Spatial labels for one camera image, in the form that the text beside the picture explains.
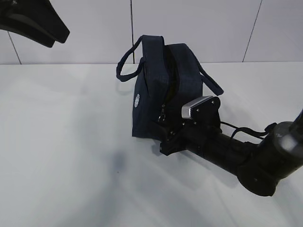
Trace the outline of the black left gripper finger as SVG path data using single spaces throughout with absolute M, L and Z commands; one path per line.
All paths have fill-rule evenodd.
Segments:
M 18 20 L 28 17 L 44 27 L 55 42 L 65 43 L 70 31 L 48 0 L 13 0 L 9 16 Z
M 55 43 L 54 38 L 44 27 L 28 17 L 18 20 L 1 14 L 0 29 L 21 35 L 48 48 Z

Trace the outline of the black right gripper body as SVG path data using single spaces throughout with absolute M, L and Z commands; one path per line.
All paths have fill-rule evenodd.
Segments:
M 201 156 L 201 122 L 186 120 L 176 127 L 151 122 L 151 134 L 160 141 L 160 153 L 166 156 L 189 150 Z

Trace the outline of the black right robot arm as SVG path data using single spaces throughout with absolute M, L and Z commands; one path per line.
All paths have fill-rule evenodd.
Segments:
M 160 140 L 160 151 L 170 155 L 189 150 L 235 175 L 250 192 L 272 196 L 280 180 L 303 165 L 303 117 L 293 122 L 273 123 L 264 132 L 236 128 L 261 139 L 259 144 L 242 142 L 220 129 L 216 107 L 197 107 L 191 118 L 176 128 L 153 121 L 148 128 Z

